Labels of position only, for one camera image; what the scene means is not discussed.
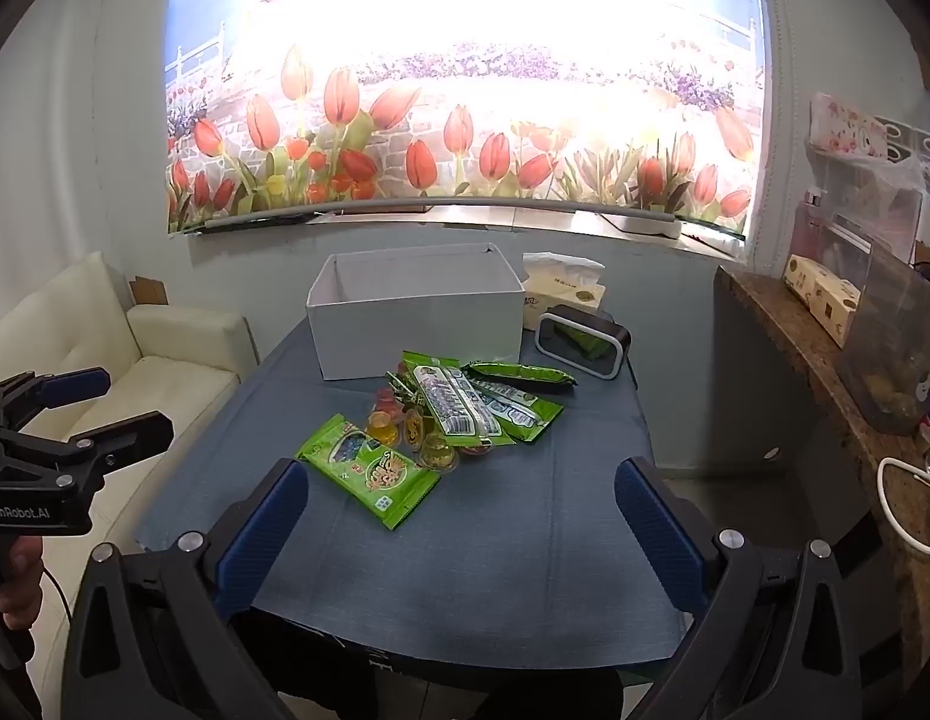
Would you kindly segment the person's left hand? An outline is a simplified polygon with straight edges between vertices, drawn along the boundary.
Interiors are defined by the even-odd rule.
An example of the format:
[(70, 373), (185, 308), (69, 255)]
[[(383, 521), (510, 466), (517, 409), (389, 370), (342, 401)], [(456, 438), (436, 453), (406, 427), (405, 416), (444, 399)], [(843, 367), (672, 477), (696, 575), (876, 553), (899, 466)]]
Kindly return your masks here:
[(42, 606), (44, 541), (20, 536), (0, 550), (0, 613), (10, 631), (28, 631)]

